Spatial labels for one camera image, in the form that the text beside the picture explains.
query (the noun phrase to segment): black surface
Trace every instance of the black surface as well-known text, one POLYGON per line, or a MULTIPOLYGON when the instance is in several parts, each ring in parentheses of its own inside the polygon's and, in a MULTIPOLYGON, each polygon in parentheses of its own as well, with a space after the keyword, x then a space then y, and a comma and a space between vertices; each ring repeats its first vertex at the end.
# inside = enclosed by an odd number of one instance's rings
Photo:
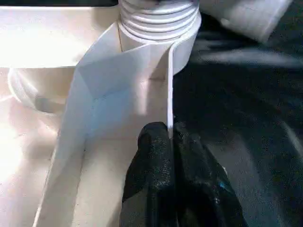
POLYGON ((276 40, 270 49, 204 16, 189 63, 174 77, 175 124, 197 133, 226 168, 251 227, 302 220, 303 61, 290 50, 303 37, 285 51, 287 41, 276 40))
POLYGON ((109 7, 118 0, 0 0, 2 6, 98 6, 109 7))

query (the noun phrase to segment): white pipe fitting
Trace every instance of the white pipe fitting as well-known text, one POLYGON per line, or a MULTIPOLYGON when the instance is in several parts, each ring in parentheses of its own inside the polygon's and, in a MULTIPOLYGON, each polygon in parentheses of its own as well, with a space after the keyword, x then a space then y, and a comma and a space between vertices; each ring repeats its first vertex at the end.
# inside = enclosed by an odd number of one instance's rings
POLYGON ((197 0, 120 0, 119 7, 124 28, 153 41, 179 38, 190 30, 199 12, 197 0))

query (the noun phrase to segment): cylindrical white object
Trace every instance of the cylindrical white object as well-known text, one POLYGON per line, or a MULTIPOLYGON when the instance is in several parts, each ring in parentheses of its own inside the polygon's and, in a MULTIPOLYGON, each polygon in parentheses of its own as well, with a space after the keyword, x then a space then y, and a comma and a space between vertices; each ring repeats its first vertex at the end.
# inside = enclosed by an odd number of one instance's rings
POLYGON ((119 4, 125 29, 153 41, 179 38, 190 30, 199 13, 197 0, 120 0, 119 4))
POLYGON ((74 68, 10 69, 9 89, 22 104, 43 112, 40 120, 57 131, 74 68))
POLYGON ((266 42, 292 0, 200 0, 200 9, 237 33, 266 42))

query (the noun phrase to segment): white plastic part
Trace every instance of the white plastic part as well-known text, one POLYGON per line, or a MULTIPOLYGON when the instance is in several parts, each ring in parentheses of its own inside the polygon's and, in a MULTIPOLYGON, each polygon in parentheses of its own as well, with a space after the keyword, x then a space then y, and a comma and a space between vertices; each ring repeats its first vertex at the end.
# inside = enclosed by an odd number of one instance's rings
POLYGON ((155 42, 113 23, 75 69, 34 227, 117 227, 125 174, 145 124, 172 136, 172 79, 200 27, 155 42))
POLYGON ((163 41, 180 37, 193 25, 199 12, 198 0, 120 0, 125 29, 143 39, 163 41))
POLYGON ((202 12, 237 33, 266 42, 292 0, 200 0, 202 12))
POLYGON ((58 129, 75 66, 118 17, 118 7, 0 7, 0 67, 11 68, 11 93, 58 129))

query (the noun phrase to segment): white tray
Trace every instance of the white tray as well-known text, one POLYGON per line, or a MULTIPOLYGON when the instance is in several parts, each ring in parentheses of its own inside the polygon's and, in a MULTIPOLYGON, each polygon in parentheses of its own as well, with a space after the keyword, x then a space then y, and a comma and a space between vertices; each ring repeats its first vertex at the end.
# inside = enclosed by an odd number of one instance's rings
POLYGON ((74 73, 35 227, 118 226, 139 132, 162 121, 171 135, 172 78, 200 23, 198 15, 175 42, 141 44, 115 22, 89 49, 74 73))

